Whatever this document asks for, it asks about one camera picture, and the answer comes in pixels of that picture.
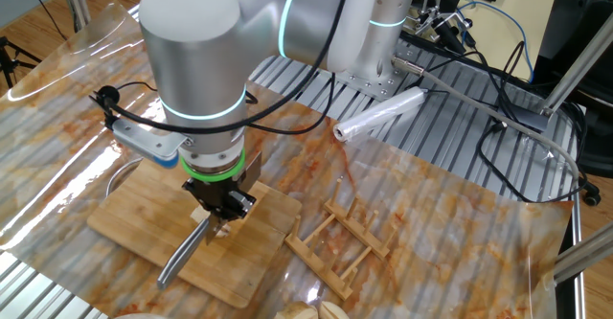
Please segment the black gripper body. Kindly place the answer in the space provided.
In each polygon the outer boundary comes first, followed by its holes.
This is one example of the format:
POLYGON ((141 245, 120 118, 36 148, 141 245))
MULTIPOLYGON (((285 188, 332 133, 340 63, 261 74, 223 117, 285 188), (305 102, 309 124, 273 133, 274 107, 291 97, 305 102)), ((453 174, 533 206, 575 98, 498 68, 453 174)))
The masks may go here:
POLYGON ((208 183, 191 177, 183 183, 182 189, 201 204, 221 204, 230 191, 238 189, 238 183, 232 179, 208 183))

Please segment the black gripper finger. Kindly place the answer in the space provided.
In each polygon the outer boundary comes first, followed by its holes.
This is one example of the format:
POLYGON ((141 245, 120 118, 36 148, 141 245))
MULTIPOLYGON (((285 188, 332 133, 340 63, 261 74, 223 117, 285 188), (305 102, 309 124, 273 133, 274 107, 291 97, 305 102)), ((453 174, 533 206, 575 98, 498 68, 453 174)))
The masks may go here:
POLYGON ((256 198, 244 192, 229 192, 222 197, 220 216, 228 221, 245 218, 256 203, 256 198))
POLYGON ((213 213, 216 216, 219 214, 220 192, 217 186, 207 184, 185 184, 184 189, 196 199, 205 211, 213 213))

